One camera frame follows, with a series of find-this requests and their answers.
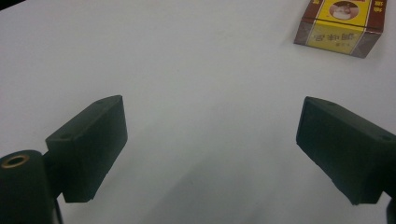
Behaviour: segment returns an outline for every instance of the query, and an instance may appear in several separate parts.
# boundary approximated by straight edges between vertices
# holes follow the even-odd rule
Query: brass screw hole
[[[27,161],[29,161],[28,155],[23,155],[23,154],[16,155],[11,158],[8,158],[6,161],[3,161],[3,163],[1,164],[1,167],[3,167],[4,169],[10,169],[10,168],[20,166],[20,165],[26,163]]]

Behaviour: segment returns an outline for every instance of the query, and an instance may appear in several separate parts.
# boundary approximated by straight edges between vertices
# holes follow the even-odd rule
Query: box
[[[387,0],[310,0],[295,44],[365,58],[384,29]]]

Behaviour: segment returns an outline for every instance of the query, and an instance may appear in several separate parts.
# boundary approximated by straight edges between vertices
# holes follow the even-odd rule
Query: yellow box
[[[310,0],[295,44],[365,58],[384,30],[387,0]]]

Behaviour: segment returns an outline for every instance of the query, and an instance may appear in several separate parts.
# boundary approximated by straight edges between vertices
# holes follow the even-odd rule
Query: mounting hole
[[[390,140],[391,140],[391,138],[388,137],[388,136],[386,136],[386,135],[382,135],[381,138],[382,138],[383,140],[385,140],[385,141],[390,141]]]
[[[62,139],[67,139],[67,138],[70,138],[72,136],[72,134],[71,133],[63,133],[63,134],[61,134],[61,138]]]
[[[8,160],[4,161],[1,164],[1,167],[3,167],[4,169],[14,168],[26,163],[27,161],[29,161],[29,156],[21,154],[8,158]]]

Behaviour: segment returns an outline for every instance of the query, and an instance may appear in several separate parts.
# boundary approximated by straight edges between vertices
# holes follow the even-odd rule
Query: white table surface
[[[308,4],[31,0],[0,11],[0,154],[121,94],[129,140],[65,224],[386,223],[296,145],[305,96],[396,133],[396,4],[366,59],[294,45]]]

